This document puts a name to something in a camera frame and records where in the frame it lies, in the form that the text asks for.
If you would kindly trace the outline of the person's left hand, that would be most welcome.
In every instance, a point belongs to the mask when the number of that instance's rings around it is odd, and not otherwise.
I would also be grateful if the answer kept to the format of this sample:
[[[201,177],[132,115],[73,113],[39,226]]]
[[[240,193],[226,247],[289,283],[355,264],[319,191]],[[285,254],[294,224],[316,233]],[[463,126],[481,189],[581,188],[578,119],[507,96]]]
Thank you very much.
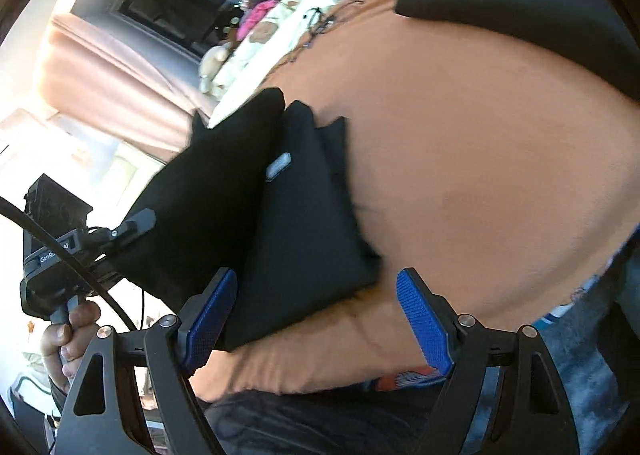
[[[51,324],[41,339],[41,355],[53,385],[67,393],[89,343],[99,329],[100,307],[85,301],[70,312],[68,324]]]

